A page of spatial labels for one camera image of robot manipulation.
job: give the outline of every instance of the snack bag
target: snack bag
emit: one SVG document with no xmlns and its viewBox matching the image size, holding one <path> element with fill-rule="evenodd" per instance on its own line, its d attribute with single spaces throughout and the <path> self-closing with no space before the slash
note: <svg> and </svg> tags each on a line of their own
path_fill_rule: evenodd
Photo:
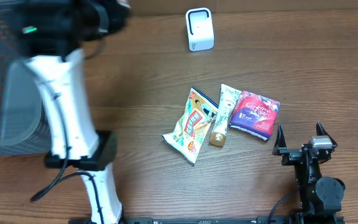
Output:
<svg viewBox="0 0 358 224">
<path fill-rule="evenodd" d="M 211 123 L 216 119 L 218 105 L 202 92 L 192 87 L 185 106 L 185 114 L 179 119 L 172 133 L 164 134 L 165 142 L 196 163 Z"/>
<path fill-rule="evenodd" d="M 240 129 L 263 140 L 273 134 L 280 102 L 248 91 L 241 92 L 230 120 L 230 128 Z"/>
</svg>

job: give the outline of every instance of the white arm segment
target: white arm segment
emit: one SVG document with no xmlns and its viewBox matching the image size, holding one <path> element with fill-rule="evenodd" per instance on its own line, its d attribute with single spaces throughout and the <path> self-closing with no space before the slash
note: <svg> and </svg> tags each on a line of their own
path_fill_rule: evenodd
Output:
<svg viewBox="0 0 358 224">
<path fill-rule="evenodd" d="M 118 223 L 122 213 L 122 205 L 118 200 L 114 177 L 112 174 L 112 162 L 102 171 L 88 171 L 94 178 L 96 188 L 98 189 L 100 207 L 102 208 L 103 219 L 105 224 Z M 101 223 L 96 205 L 93 185 L 88 176 L 82 175 L 88 192 L 89 200 L 92 207 L 92 222 Z"/>
<path fill-rule="evenodd" d="M 37 74 L 37 87 L 44 101 L 52 136 L 52 155 L 66 158 L 65 142 L 56 104 L 45 86 L 60 95 L 58 100 L 66 124 L 70 150 L 69 159 L 92 157 L 98 148 L 98 135 L 91 120 L 84 86 L 83 51 L 74 50 L 62 62 L 59 56 L 38 55 L 25 64 Z"/>
</svg>

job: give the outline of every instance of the green light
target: green light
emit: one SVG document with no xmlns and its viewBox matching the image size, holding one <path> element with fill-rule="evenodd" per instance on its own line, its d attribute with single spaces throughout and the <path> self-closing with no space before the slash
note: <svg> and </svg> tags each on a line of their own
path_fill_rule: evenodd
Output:
<svg viewBox="0 0 358 224">
<path fill-rule="evenodd" d="M 35 31 L 37 31 L 37 28 L 34 26 L 29 26 L 29 27 L 23 28 L 23 34 L 28 34 L 28 33 L 35 32 Z"/>
</svg>

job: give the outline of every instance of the plastic basket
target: plastic basket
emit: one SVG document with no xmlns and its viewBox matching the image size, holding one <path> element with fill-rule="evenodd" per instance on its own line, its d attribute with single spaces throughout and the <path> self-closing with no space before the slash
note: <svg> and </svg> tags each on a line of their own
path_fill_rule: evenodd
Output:
<svg viewBox="0 0 358 224">
<path fill-rule="evenodd" d="M 18 1 L 0 1 L 0 154 L 47 152 L 50 130 L 34 81 L 19 58 L 9 30 L 11 7 Z"/>
</svg>

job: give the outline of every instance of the yellow snack packet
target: yellow snack packet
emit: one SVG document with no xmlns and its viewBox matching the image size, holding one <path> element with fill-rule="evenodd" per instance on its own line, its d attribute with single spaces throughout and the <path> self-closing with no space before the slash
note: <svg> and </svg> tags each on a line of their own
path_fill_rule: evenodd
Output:
<svg viewBox="0 0 358 224">
<path fill-rule="evenodd" d="M 216 119 L 218 105 L 204 93 L 192 87 L 185 106 L 185 114 L 178 120 L 172 133 L 164 134 L 165 142 L 196 163 L 201 145 L 211 123 Z"/>
</svg>

